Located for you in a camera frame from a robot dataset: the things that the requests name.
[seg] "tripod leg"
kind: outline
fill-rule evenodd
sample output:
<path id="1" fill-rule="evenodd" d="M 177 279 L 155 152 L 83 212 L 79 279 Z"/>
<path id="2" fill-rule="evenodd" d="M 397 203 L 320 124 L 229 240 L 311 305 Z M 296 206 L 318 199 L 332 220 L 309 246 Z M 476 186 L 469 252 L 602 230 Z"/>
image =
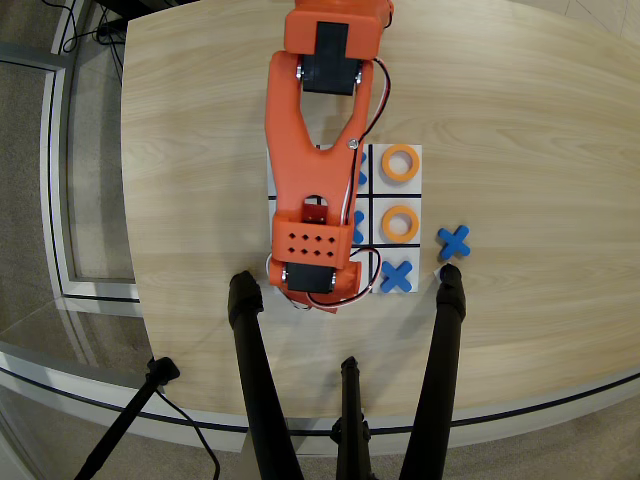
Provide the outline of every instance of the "tripod leg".
<path id="1" fill-rule="evenodd" d="M 178 378 L 180 371 L 171 361 L 170 358 L 164 357 L 157 361 L 151 361 L 148 364 L 150 372 L 147 374 L 147 381 L 134 395 L 125 409 L 118 415 L 113 425 L 104 434 L 102 439 L 95 446 L 93 451 L 87 457 L 80 472 L 76 476 L 76 480 L 88 480 L 102 468 L 104 462 L 109 458 L 111 452 L 127 432 L 129 426 L 136 419 L 140 411 L 151 398 L 158 386 L 166 385 L 169 381 Z"/>
<path id="2" fill-rule="evenodd" d="M 260 287 L 249 272 L 231 279 L 228 307 L 260 476 L 302 480 L 258 325 L 258 313 L 263 311 Z"/>
<path id="3" fill-rule="evenodd" d="M 444 472 L 466 302 L 460 270 L 445 265 L 440 276 L 429 360 L 400 480 L 438 480 Z"/>
<path id="4" fill-rule="evenodd" d="M 355 358 L 342 363 L 342 417 L 334 425 L 331 437 L 338 443 L 337 480 L 369 480 L 371 459 L 369 427 L 360 403 L 360 371 Z"/>

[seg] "orange robotic arm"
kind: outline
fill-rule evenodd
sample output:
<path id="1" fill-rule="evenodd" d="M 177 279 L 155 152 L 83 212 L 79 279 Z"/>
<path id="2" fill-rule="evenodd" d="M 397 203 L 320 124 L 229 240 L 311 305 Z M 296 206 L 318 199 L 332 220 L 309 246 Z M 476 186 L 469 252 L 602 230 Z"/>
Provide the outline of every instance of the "orange robotic arm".
<path id="1" fill-rule="evenodd" d="M 285 51 L 271 60 L 266 135 L 278 197 L 270 282 L 310 307 L 335 312 L 358 296 L 361 264 L 350 261 L 355 172 L 367 130 L 372 60 L 383 66 L 376 56 L 392 13 L 389 0 L 296 0 L 286 20 Z M 303 88 L 337 95 L 355 89 L 353 115 L 329 150 L 311 143 L 300 111 Z"/>

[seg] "orange o piece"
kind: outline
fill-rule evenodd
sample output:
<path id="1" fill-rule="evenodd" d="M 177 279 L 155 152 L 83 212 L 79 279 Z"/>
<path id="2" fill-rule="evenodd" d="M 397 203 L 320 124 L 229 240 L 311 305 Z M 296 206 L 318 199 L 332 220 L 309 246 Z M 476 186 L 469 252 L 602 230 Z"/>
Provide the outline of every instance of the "orange o piece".
<path id="1" fill-rule="evenodd" d="M 405 152 L 411 158 L 411 167 L 405 173 L 396 173 L 391 169 L 391 156 L 396 152 Z M 416 176 L 418 170 L 420 169 L 420 157 L 416 151 L 411 148 L 409 145 L 405 145 L 399 143 L 397 145 L 393 145 L 392 147 L 387 148 L 387 151 L 382 155 L 382 170 L 384 173 L 392 180 L 395 180 L 399 183 L 408 182 L 413 177 Z"/>
<path id="2" fill-rule="evenodd" d="M 409 227 L 409 231 L 405 234 L 394 233 L 391 230 L 391 219 L 396 215 L 407 215 L 409 220 L 411 220 L 411 226 Z M 415 214 L 413 210 L 409 207 L 405 207 L 404 205 L 398 205 L 395 207 L 391 207 L 387 210 L 387 213 L 382 217 L 382 231 L 384 234 L 394 243 L 407 243 L 413 237 L 415 237 L 416 233 L 418 233 L 418 229 L 420 228 L 420 220 L 418 220 L 418 216 Z"/>

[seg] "blue cross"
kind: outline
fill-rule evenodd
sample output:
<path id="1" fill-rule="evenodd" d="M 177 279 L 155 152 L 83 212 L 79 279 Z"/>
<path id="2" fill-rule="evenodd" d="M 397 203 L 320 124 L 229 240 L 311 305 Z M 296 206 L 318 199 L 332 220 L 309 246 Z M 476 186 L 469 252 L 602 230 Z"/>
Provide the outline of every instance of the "blue cross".
<path id="1" fill-rule="evenodd" d="M 358 231 L 358 225 L 360 225 L 364 220 L 364 213 L 362 213 L 360 210 L 356 210 L 356 214 L 354 215 L 354 217 L 356 221 L 356 228 L 353 229 L 353 243 L 357 243 L 358 245 L 360 245 L 362 242 L 364 242 L 364 235 L 362 235 Z"/>
<path id="2" fill-rule="evenodd" d="M 382 282 L 382 285 L 380 285 L 380 290 L 384 293 L 389 293 L 393 287 L 398 287 L 403 292 L 409 293 L 412 286 L 405 277 L 411 270 L 413 270 L 413 265 L 406 260 L 402 262 L 398 268 L 394 268 L 389 262 L 382 262 L 382 273 L 384 273 L 387 278 Z"/>
<path id="3" fill-rule="evenodd" d="M 453 234 L 446 228 L 438 230 L 438 236 L 446 243 L 445 247 L 440 252 L 440 256 L 443 260 L 449 260 L 457 252 L 460 252 L 464 257 L 471 255 L 471 248 L 464 244 L 464 239 L 467 238 L 469 232 L 469 227 L 466 225 L 460 225 Z"/>
<path id="4" fill-rule="evenodd" d="M 367 154 L 362 152 L 362 162 L 360 163 L 360 168 L 364 165 L 364 162 L 367 161 Z M 360 176 L 358 177 L 358 185 L 364 185 L 367 183 L 367 176 L 360 171 Z"/>

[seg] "wooden table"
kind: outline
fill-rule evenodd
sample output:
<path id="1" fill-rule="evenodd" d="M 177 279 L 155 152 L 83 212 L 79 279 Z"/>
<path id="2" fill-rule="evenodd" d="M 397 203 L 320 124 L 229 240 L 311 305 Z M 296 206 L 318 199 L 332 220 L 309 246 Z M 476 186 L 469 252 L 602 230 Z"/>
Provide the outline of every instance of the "wooden table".
<path id="1" fill-rule="evenodd" d="M 130 23 L 122 99 L 129 240 L 149 338 L 180 405 L 244 414 L 228 283 L 263 286 L 287 416 L 336 417 L 340 363 L 368 415 L 415 411 L 440 227 L 471 228 L 456 408 L 526 399 L 640 365 L 640 50 L 498 0 L 398 1 L 381 57 L 393 91 L 373 143 L 424 148 L 421 291 L 337 316 L 267 285 L 268 63 L 293 2 L 201 1 Z M 377 105 L 377 73 L 372 108 Z M 304 97 L 312 138 L 345 98 Z"/>

